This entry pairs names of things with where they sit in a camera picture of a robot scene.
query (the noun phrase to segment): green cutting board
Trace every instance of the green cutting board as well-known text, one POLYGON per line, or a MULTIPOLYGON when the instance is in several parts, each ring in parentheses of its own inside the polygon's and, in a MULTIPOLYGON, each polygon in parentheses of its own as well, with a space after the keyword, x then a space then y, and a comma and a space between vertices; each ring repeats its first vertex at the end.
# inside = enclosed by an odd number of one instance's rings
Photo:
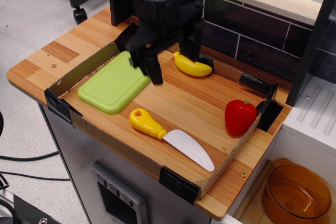
POLYGON ((121 52, 78 90, 78 97, 112 115, 120 112, 151 81, 130 64, 128 51, 121 52))

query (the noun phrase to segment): toy knife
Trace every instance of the toy knife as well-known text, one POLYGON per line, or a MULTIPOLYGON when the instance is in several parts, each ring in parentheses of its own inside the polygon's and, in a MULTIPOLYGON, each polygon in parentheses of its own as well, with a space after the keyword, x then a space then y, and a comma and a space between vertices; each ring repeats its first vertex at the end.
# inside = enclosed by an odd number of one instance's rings
POLYGON ((168 132, 151 117, 147 110, 133 110, 130 114, 130 123, 139 131, 157 137, 159 140, 164 139, 208 172, 215 170, 209 155, 196 140, 181 130, 168 132))

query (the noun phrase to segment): wooden board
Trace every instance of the wooden board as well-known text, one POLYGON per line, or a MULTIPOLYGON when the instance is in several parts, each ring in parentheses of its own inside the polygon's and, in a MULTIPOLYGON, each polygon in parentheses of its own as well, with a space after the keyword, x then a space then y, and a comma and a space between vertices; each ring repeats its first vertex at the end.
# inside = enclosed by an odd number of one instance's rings
MULTIPOLYGON (((99 49, 114 41, 132 21, 136 20, 131 17, 117 27, 111 26, 110 9, 107 7, 11 68, 7 77, 15 87, 38 103, 46 105, 45 89, 99 49)), ((166 144, 135 131, 128 123, 130 111, 139 106, 145 107, 168 130, 182 129, 194 136, 203 144, 218 167, 235 141, 223 137, 226 135, 224 124, 226 103, 230 99, 239 98, 257 104, 262 99, 242 89, 237 83, 216 74, 204 79, 187 77, 176 68, 171 57, 172 54, 168 51, 159 56, 164 85, 154 87, 150 83, 123 113, 117 115, 117 119, 112 119, 112 123, 105 121, 105 117, 101 118, 101 114, 87 105, 81 103, 76 104, 76 107, 87 120, 131 145, 136 151, 184 173, 190 168, 193 172, 188 174, 189 179, 201 181, 202 178, 209 176, 208 172, 195 168, 195 164, 166 144), (181 166, 176 158, 183 160, 185 165, 181 166)), ((253 133, 208 194, 194 203, 197 208, 216 220, 224 217, 289 113, 291 107, 283 102, 287 92, 287 89, 280 87, 278 101, 285 108, 270 130, 264 132, 257 129, 253 133)), ((67 99, 73 103, 76 97, 70 92, 67 99)))

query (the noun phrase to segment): button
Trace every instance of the button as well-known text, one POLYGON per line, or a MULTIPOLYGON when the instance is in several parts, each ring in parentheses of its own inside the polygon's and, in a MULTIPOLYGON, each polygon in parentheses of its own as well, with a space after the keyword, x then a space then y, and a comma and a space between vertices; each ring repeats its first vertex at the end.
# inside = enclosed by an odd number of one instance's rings
POLYGON ((106 187, 106 180, 103 179, 102 177, 100 177, 98 174, 97 174, 97 180, 99 183, 101 183, 104 187, 106 187))
POLYGON ((115 194, 117 197, 119 197, 119 190, 116 189, 114 186, 110 184, 110 191, 115 194))
POLYGON ((129 205, 130 207, 133 207, 133 202, 129 197, 127 197, 126 195, 123 194, 122 198, 127 205, 129 205))

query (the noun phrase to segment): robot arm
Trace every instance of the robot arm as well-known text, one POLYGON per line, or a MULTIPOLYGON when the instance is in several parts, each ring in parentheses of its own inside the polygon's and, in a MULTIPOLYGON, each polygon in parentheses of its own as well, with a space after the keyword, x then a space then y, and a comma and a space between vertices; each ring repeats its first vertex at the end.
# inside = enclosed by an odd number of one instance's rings
POLYGON ((125 49, 131 53, 134 67, 140 67, 154 84, 161 84, 159 52, 178 42, 181 54, 193 61, 198 59, 202 3, 197 0, 133 0, 133 3, 139 27, 125 49))

